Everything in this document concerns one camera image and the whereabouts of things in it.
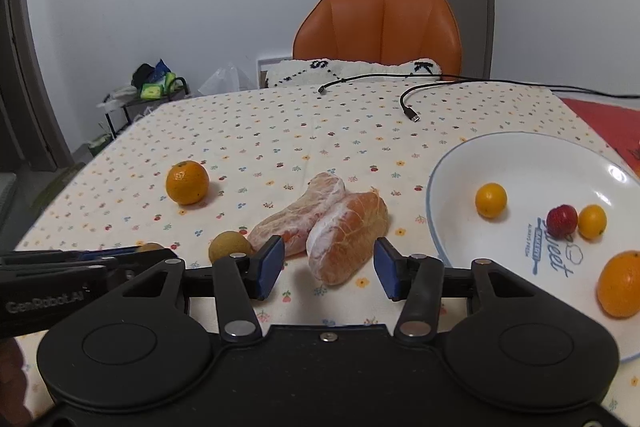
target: small yellow fruit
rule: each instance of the small yellow fruit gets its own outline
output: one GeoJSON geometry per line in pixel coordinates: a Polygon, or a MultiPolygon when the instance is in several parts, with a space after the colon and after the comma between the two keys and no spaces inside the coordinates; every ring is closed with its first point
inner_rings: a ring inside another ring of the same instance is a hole
{"type": "Polygon", "coordinates": [[[585,239],[600,237],[607,228],[607,214],[599,204],[585,206],[578,215],[578,232],[585,239]]]}
{"type": "Polygon", "coordinates": [[[507,192],[497,183],[487,183],[476,192],[476,210],[482,217],[494,219],[507,206],[507,192]]]}
{"type": "Polygon", "coordinates": [[[225,257],[234,252],[241,252],[252,255],[254,249],[244,235],[234,230],[219,233],[209,245],[209,260],[215,263],[221,257],[225,257]]]}
{"type": "Polygon", "coordinates": [[[149,252],[153,250],[162,250],[164,247],[162,245],[158,245],[158,243],[145,243],[141,247],[137,247],[137,252],[149,252]]]}

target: orange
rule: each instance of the orange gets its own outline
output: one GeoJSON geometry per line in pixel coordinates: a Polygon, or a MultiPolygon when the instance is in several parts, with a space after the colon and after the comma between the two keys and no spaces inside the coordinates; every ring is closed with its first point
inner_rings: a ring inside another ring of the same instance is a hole
{"type": "Polygon", "coordinates": [[[158,243],[145,243],[140,247],[136,248],[136,252],[149,252],[153,250],[164,250],[162,245],[158,245],[158,243]]]}
{"type": "Polygon", "coordinates": [[[600,237],[607,228],[607,214],[599,204],[585,206],[578,216],[578,232],[585,239],[600,237]]]}
{"type": "Polygon", "coordinates": [[[209,190],[209,175],[197,162],[180,162],[166,176],[167,196],[178,204],[191,204],[200,201],[209,190]]]}
{"type": "Polygon", "coordinates": [[[640,311],[640,251],[628,250],[609,259],[598,279],[596,296],[612,317],[623,319],[640,311]]]}
{"type": "Polygon", "coordinates": [[[507,192],[497,183],[487,183],[476,192],[476,210],[482,217],[494,219],[507,206],[507,192]]]}

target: chair backrest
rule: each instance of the chair backrest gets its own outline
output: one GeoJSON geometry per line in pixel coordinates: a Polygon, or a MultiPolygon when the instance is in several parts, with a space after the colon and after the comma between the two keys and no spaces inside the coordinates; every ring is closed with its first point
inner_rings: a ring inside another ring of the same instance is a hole
{"type": "Polygon", "coordinates": [[[428,57],[460,74],[458,24],[446,0],[321,0],[293,42],[293,58],[397,65],[428,57]]]}

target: black bag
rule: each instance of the black bag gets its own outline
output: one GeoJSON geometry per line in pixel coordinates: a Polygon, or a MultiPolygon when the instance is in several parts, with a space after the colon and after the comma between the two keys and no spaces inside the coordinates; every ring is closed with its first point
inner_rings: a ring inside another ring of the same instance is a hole
{"type": "Polygon", "coordinates": [[[153,66],[149,66],[149,64],[142,64],[133,74],[131,85],[134,86],[137,90],[142,89],[142,85],[146,83],[146,80],[153,74],[154,71],[155,68],[153,66]]]}

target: plastic bag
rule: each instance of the plastic bag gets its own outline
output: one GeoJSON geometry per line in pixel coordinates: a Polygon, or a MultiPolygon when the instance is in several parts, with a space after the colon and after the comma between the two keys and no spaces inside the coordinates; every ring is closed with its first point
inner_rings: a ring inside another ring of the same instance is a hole
{"type": "Polygon", "coordinates": [[[218,68],[218,70],[198,88],[198,92],[207,96],[208,94],[246,91],[257,88],[257,82],[252,82],[249,77],[244,74],[244,71],[236,68],[234,63],[229,62],[224,68],[218,68]]]}
{"type": "Polygon", "coordinates": [[[133,86],[119,87],[111,91],[104,102],[100,102],[95,107],[103,109],[105,114],[121,108],[127,102],[135,100],[138,97],[138,90],[133,86]]]}

